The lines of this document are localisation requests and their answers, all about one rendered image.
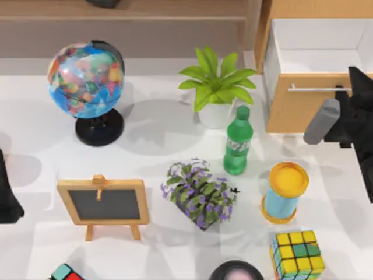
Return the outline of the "purple flower plant dark pot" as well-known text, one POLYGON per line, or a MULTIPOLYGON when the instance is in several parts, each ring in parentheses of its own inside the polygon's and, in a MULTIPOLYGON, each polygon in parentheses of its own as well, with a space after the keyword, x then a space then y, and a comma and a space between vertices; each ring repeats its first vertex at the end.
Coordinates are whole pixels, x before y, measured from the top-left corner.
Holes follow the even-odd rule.
POLYGON ((172 164, 160 189, 163 198, 175 204, 203 231, 231 218, 240 193, 229 186, 226 178, 212 175, 208 162, 198 157, 188 163, 172 164))

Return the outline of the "green bottle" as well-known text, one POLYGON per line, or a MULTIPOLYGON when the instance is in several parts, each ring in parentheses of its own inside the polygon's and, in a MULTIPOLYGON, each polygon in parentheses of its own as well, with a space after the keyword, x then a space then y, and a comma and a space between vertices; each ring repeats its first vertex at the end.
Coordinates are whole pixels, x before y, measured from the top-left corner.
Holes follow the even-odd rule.
POLYGON ((235 119, 227 128, 223 167, 231 175, 243 173, 247 166, 247 156, 254 134, 249 116, 250 109, 245 105, 239 106, 235 113, 235 119))

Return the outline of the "red and teal puzzle cube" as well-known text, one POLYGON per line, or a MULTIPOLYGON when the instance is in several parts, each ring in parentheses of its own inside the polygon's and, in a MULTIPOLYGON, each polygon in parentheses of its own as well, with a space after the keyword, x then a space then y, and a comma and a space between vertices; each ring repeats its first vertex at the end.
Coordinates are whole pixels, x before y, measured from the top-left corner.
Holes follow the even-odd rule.
POLYGON ((61 264, 48 278, 48 280, 84 280, 68 264, 61 264))

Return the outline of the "pale wooden drawer front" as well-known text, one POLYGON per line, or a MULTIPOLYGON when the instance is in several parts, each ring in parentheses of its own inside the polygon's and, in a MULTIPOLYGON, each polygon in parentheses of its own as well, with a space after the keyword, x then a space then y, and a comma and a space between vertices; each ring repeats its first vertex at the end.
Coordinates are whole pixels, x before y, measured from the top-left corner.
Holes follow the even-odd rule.
POLYGON ((270 113, 266 124, 268 133, 303 133, 322 103, 335 96, 335 92, 289 92, 298 88, 350 87, 346 73, 281 73, 278 76, 270 113))

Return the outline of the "long metal drawer handle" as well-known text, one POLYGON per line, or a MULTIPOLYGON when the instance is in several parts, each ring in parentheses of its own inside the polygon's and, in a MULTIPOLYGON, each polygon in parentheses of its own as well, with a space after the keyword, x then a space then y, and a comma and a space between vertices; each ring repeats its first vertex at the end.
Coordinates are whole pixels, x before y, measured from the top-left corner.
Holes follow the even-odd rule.
POLYGON ((289 92, 336 92, 336 91, 347 91, 352 92, 351 90, 337 90, 335 87, 296 87, 295 84, 292 84, 290 88, 287 89, 289 92))

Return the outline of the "wooden shelf unit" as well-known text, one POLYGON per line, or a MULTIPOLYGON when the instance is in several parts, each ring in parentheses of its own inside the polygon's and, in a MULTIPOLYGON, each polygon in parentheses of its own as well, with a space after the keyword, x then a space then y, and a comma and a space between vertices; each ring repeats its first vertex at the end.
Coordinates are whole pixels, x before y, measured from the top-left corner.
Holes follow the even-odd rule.
POLYGON ((48 58, 71 43, 104 40, 127 58, 189 58, 195 47, 247 51, 262 0, 0 0, 0 57, 48 58))

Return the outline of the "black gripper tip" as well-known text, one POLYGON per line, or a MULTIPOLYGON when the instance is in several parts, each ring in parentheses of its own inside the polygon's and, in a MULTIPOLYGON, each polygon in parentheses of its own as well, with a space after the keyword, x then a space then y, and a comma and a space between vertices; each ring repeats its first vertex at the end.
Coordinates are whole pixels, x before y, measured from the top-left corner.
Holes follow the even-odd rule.
POLYGON ((0 224, 14 224, 24 217, 24 209, 9 184, 3 151, 0 149, 0 224))

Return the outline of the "dark object on shelf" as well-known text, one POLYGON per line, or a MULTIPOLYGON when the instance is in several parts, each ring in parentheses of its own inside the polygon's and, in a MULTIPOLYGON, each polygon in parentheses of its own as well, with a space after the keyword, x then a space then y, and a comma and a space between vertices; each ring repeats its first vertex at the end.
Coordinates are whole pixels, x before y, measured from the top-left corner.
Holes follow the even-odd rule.
POLYGON ((114 9, 121 0, 85 0, 87 3, 105 9, 114 9))

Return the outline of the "blue and yellow can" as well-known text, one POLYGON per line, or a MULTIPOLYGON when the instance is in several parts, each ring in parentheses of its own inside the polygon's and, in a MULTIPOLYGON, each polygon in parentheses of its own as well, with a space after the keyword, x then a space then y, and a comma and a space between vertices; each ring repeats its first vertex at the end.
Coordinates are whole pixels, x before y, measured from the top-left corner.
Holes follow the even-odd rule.
POLYGON ((262 198, 263 216, 274 224, 288 223, 297 211, 298 200, 309 185, 305 169, 293 162, 273 166, 269 174, 269 188, 262 198))

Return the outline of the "colourful globe on black stand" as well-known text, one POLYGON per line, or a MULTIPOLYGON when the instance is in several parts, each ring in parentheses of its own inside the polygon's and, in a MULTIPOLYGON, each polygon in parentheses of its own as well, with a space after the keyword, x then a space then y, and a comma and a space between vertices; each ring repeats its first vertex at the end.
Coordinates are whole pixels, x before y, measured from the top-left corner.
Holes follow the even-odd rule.
POLYGON ((55 104, 75 118, 77 138, 89 146, 106 146, 124 130, 115 109, 124 89, 125 64, 119 50, 102 40, 73 43, 52 59, 48 90, 55 104))

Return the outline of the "wooden cabinet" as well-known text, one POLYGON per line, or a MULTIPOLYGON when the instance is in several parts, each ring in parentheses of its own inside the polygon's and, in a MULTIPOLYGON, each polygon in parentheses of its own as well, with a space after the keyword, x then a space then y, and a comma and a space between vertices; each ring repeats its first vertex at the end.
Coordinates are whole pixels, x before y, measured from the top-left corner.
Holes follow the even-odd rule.
POLYGON ((373 19, 373 0, 262 0, 254 45, 259 74, 273 19, 373 19))

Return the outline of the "yellow and green puzzle cube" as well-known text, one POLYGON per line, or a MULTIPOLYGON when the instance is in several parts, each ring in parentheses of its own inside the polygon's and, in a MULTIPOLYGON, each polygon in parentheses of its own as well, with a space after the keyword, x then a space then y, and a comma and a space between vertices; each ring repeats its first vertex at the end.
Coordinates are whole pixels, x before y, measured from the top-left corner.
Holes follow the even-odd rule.
POLYGON ((314 231, 276 233, 270 245, 276 280, 321 280, 325 263, 314 231))

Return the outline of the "black round object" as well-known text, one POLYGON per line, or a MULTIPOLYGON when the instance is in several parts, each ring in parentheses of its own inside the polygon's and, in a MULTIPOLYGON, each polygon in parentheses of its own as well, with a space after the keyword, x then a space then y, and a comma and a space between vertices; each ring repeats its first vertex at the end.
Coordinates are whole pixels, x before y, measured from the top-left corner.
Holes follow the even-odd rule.
POLYGON ((231 260, 220 264, 208 280, 264 280, 264 277, 250 263, 231 260))

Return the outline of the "green plant in white pot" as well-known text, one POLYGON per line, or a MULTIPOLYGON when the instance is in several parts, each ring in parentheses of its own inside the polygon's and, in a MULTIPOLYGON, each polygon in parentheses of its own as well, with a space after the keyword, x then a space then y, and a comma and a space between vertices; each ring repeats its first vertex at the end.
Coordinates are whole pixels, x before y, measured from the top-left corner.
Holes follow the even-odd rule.
POLYGON ((195 91, 193 110, 202 125, 209 129, 225 126, 235 99, 253 105, 249 93, 256 85, 250 76, 256 74, 251 68, 237 68, 238 54, 231 52, 218 60, 211 47, 195 48, 198 65, 191 65, 179 71, 188 79, 178 86, 181 90, 195 91))

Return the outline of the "wooden framed blackboard on easel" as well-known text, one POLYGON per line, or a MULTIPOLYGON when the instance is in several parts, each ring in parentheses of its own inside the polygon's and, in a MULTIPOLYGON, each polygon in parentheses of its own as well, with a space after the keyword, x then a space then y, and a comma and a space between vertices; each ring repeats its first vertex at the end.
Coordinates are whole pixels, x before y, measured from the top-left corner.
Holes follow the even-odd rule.
POLYGON ((75 225, 85 225, 87 242, 95 226, 127 225, 134 240, 139 226, 148 225, 145 183, 141 179, 108 180, 97 174, 90 180, 58 180, 58 193, 75 225))

